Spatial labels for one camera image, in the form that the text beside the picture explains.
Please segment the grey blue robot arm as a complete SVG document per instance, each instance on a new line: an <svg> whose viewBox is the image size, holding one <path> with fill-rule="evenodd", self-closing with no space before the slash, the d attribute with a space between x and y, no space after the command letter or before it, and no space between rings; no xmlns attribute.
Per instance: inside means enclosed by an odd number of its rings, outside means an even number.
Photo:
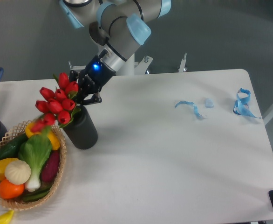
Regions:
<svg viewBox="0 0 273 224"><path fill-rule="evenodd" d="M166 15L170 0L61 0L74 28L88 28L99 52L80 72L70 72L80 105L100 103L102 87L129 61L151 35L147 22Z"/></svg>

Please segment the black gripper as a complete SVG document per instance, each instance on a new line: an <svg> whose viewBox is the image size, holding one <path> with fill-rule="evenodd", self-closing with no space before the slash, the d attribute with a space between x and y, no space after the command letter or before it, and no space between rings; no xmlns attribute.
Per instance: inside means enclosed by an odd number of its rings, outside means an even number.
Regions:
<svg viewBox="0 0 273 224"><path fill-rule="evenodd" d="M116 75L96 55L80 72L70 70L70 81L76 81L79 87L75 96L76 103L80 105L91 105L102 102L100 91L102 87Z"/></svg>

